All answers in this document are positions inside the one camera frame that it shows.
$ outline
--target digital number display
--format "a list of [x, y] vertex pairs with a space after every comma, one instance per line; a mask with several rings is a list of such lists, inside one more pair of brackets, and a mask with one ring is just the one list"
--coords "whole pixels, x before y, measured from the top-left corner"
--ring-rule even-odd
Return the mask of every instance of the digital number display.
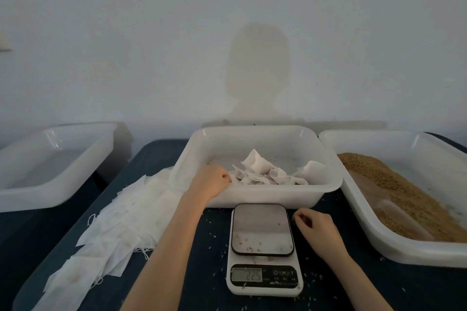
[[262, 282], [261, 268], [232, 268], [233, 282]]

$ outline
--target white wall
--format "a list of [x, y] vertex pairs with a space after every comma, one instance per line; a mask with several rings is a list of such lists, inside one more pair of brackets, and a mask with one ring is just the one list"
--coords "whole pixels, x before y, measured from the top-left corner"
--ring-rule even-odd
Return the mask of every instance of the white wall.
[[0, 143], [121, 121], [130, 156], [202, 125], [332, 121], [467, 144], [466, 20], [467, 0], [0, 0]]

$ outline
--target digital scale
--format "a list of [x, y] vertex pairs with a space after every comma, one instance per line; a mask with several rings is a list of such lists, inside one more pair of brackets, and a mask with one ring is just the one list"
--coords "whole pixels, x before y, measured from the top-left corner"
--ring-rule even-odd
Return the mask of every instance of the digital scale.
[[232, 211], [227, 286], [233, 294], [295, 297], [303, 278], [280, 204], [239, 204]]

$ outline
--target person's left hand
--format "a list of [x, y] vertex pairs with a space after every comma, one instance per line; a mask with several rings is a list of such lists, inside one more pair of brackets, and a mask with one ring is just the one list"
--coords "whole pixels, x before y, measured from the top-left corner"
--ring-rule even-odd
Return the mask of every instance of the person's left hand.
[[207, 204], [231, 182], [229, 173], [219, 165], [206, 165], [196, 174], [186, 193]]

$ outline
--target scale control panel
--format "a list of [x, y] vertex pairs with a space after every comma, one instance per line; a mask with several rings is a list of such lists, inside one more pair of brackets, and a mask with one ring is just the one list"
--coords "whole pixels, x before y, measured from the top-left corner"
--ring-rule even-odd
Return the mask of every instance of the scale control panel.
[[290, 265], [235, 264], [230, 269], [230, 281], [240, 287], [293, 289], [298, 276]]

